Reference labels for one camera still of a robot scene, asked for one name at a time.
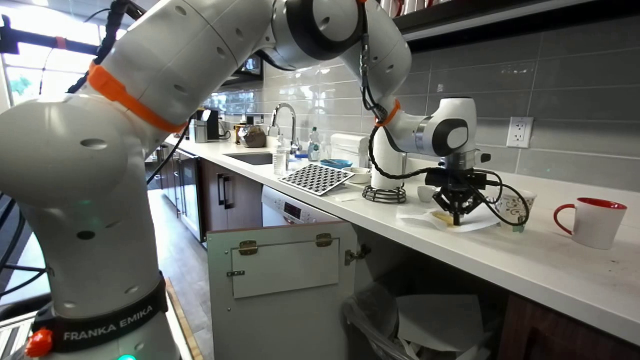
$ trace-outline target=electrical outlet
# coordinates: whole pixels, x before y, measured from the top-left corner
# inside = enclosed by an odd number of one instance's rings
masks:
[[[508,147],[529,147],[531,130],[533,129],[532,117],[511,117],[509,124],[509,135],[507,136]]]

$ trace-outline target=kitchen counter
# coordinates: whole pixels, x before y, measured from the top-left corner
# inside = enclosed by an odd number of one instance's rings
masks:
[[[175,144],[177,139],[166,141]],[[505,183],[538,194],[524,233],[507,233],[497,227],[445,233],[394,216],[403,206],[436,206],[418,201],[415,189],[421,178],[406,184],[407,204],[370,202],[357,196],[362,192],[357,185],[337,190],[341,197],[354,194],[353,200],[341,201],[332,192],[318,197],[281,183],[270,164],[255,166],[224,155],[269,149],[190,141],[183,141],[180,148],[640,345],[640,193],[500,173]],[[433,163],[411,161],[410,167],[416,165]],[[553,210],[579,196],[603,197],[629,206],[613,249],[579,245],[555,225]],[[571,224],[572,212],[563,213],[561,220]]]

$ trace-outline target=brass hinge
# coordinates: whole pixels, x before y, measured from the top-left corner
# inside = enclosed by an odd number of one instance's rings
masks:
[[[366,258],[370,253],[371,249],[366,244],[362,244],[360,246],[360,251],[358,251],[357,253],[354,253],[351,250],[347,250],[344,252],[344,266],[349,266],[356,260],[362,260]]]
[[[242,276],[242,275],[244,275],[244,270],[228,271],[227,272],[227,277]]]
[[[258,243],[255,240],[241,241],[238,247],[240,255],[255,255],[258,253]]]
[[[333,238],[330,233],[322,233],[316,235],[316,246],[317,247],[327,247],[331,246],[333,243]]]

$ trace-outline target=white cabinet door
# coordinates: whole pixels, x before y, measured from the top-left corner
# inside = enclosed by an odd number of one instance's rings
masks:
[[[320,234],[331,243],[317,243]],[[357,251],[351,224],[208,233],[207,241],[216,360],[347,358],[340,306],[354,290],[355,263],[344,261]],[[257,252],[243,255],[243,241]]]

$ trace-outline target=checkered tray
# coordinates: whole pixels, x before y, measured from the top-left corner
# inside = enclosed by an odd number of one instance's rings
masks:
[[[293,174],[283,177],[280,181],[320,196],[353,175],[336,168],[309,164]]]

